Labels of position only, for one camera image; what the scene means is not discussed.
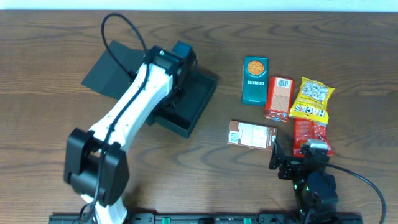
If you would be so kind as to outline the brown white carton box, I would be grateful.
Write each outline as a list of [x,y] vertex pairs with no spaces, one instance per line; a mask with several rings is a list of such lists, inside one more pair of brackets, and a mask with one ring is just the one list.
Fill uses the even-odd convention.
[[277,128],[258,124],[230,121],[227,143],[250,149],[272,151]]

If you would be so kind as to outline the teal Chunkies cookie box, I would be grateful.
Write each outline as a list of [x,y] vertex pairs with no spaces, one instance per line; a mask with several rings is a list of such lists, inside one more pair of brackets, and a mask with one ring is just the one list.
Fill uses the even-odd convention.
[[267,103],[267,93],[268,58],[245,56],[241,103],[264,106]]

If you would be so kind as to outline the dark green gift box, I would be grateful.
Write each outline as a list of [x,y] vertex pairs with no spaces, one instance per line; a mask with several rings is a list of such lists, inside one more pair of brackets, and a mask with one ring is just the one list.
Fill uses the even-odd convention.
[[[189,70],[170,101],[156,106],[146,123],[149,126],[158,123],[187,139],[212,97],[217,80],[197,70],[196,55],[191,45],[178,41],[172,52],[187,58]],[[105,51],[81,84],[119,100],[131,86],[132,80]]]

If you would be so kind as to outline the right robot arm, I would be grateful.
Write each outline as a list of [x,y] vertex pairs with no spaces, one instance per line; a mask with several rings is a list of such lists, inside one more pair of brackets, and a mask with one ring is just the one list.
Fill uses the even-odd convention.
[[286,215],[284,223],[331,223],[338,196],[334,176],[325,172],[328,146],[322,140],[309,139],[300,152],[303,157],[287,156],[274,141],[269,168],[279,169],[278,178],[292,182],[298,206],[298,212]]

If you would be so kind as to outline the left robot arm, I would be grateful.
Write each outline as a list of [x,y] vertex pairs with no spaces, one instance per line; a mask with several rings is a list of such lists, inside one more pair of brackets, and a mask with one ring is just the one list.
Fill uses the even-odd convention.
[[178,92],[196,55],[191,45],[177,42],[172,50],[154,46],[145,53],[131,86],[115,106],[88,131],[75,128],[67,139],[64,181],[91,198],[78,223],[122,223],[116,204],[129,181],[127,155],[138,130],[156,106]]

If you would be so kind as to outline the red snack pouch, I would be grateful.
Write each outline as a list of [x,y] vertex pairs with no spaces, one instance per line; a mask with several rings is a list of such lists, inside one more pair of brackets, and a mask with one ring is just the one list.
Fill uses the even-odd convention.
[[320,125],[312,120],[295,118],[294,143],[292,149],[294,157],[304,157],[300,150],[309,139],[324,141],[328,146],[328,155],[332,156],[334,154],[331,144],[326,136],[326,126]]

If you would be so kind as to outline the red orange snack box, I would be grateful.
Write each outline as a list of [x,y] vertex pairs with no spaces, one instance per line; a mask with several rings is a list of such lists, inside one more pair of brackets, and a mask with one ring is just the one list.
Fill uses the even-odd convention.
[[294,81],[284,77],[272,77],[269,81],[267,103],[264,116],[267,119],[289,122],[292,105]]

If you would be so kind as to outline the yellow Hacks candy bag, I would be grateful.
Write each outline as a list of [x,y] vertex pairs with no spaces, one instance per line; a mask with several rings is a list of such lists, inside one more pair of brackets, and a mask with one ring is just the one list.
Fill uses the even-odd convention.
[[328,100],[334,90],[322,82],[302,77],[302,84],[290,108],[289,116],[311,120],[326,126],[329,120]]

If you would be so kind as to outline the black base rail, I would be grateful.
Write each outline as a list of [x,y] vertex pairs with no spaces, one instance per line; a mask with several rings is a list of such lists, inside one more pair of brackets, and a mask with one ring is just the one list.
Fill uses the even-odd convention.
[[[48,224],[77,224],[77,215],[51,215]],[[127,216],[130,224],[277,224],[304,223],[293,215],[260,213],[258,215],[155,215],[152,213],[136,213]],[[344,223],[359,224],[363,220],[358,215],[339,215],[325,222],[310,221],[309,223]]]

